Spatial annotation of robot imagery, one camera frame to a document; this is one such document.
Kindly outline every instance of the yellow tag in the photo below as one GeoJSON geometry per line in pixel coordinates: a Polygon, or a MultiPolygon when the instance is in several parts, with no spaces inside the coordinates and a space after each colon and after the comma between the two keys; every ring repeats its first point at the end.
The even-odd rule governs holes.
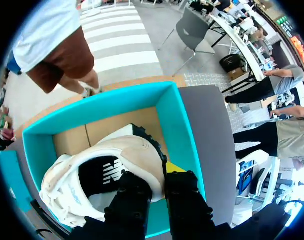
{"type": "Polygon", "coordinates": [[[172,172],[178,172],[178,173],[182,173],[182,172],[186,172],[185,170],[181,169],[180,167],[174,165],[171,162],[167,162],[166,163],[166,171],[167,173],[172,173],[172,172]]]}

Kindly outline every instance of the gray chair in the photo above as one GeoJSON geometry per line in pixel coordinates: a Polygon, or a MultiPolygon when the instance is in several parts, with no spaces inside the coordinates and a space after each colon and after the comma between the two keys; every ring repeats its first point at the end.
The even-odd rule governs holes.
{"type": "MultiPolygon", "coordinates": [[[[198,13],[192,12],[189,7],[186,7],[183,13],[183,17],[176,24],[176,31],[178,36],[181,38],[183,43],[186,45],[186,48],[189,48],[193,51],[193,56],[187,60],[182,67],[180,67],[174,74],[177,74],[197,53],[203,54],[215,54],[215,51],[211,45],[204,39],[205,35],[209,29],[208,24],[202,19],[202,16],[198,16],[198,13]]],[[[162,43],[160,50],[171,34],[162,43]]]]}

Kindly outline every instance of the white sock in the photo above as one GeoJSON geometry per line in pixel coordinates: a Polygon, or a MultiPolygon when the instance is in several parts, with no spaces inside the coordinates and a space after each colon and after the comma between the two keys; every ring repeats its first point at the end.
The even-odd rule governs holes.
{"type": "Polygon", "coordinates": [[[82,93],[81,95],[82,95],[82,97],[84,97],[84,98],[87,97],[88,93],[87,93],[87,90],[86,90],[85,88],[84,88],[83,93],[82,93]]]}
{"type": "Polygon", "coordinates": [[[99,85],[98,88],[94,88],[94,89],[93,89],[93,92],[94,92],[95,94],[100,93],[100,92],[101,92],[101,85],[99,85]]]}

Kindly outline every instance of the shoe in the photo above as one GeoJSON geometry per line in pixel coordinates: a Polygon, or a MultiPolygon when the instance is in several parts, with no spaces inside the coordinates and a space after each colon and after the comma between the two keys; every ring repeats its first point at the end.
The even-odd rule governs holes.
{"type": "Polygon", "coordinates": [[[85,98],[88,98],[88,97],[91,96],[92,90],[91,90],[89,87],[85,87],[84,89],[86,90],[86,92],[85,92],[85,94],[83,93],[83,94],[81,94],[81,95],[82,95],[82,97],[85,99],[85,98]]]}
{"type": "Polygon", "coordinates": [[[161,200],[165,164],[160,145],[130,124],[77,155],[60,156],[45,173],[39,194],[60,223],[82,227],[85,216],[104,221],[104,208],[125,171],[150,186],[152,202],[161,200]]]}
{"type": "Polygon", "coordinates": [[[225,101],[225,97],[224,96],[223,96],[223,101],[224,101],[225,107],[227,108],[228,107],[228,103],[225,101]]]}
{"type": "Polygon", "coordinates": [[[102,92],[101,84],[100,84],[99,81],[98,81],[98,88],[92,88],[92,87],[91,87],[91,89],[92,89],[92,91],[93,91],[93,95],[96,95],[96,94],[99,94],[99,93],[102,92]]]}
{"type": "Polygon", "coordinates": [[[234,104],[234,103],[229,103],[229,104],[230,104],[230,109],[232,110],[232,112],[236,112],[237,104],[234,104]]]}
{"type": "Polygon", "coordinates": [[[101,85],[99,84],[98,88],[93,88],[92,90],[93,90],[94,95],[101,93],[102,92],[101,85]]]}

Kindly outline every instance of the sneaker on foot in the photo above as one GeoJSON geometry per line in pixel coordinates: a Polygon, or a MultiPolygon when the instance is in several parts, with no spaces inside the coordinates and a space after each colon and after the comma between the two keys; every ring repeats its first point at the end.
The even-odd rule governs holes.
{"type": "Polygon", "coordinates": [[[93,88],[93,93],[95,94],[99,94],[102,92],[102,88],[101,85],[99,84],[98,88],[93,88]]]}
{"type": "Polygon", "coordinates": [[[236,110],[237,110],[237,104],[230,103],[230,109],[232,110],[232,112],[236,112],[236,110]]]}
{"type": "Polygon", "coordinates": [[[223,101],[224,101],[225,107],[227,108],[228,103],[225,101],[225,97],[224,96],[223,96],[223,101]]]}
{"type": "Polygon", "coordinates": [[[88,98],[91,95],[91,89],[88,87],[85,87],[84,92],[81,95],[83,98],[88,98]]]}

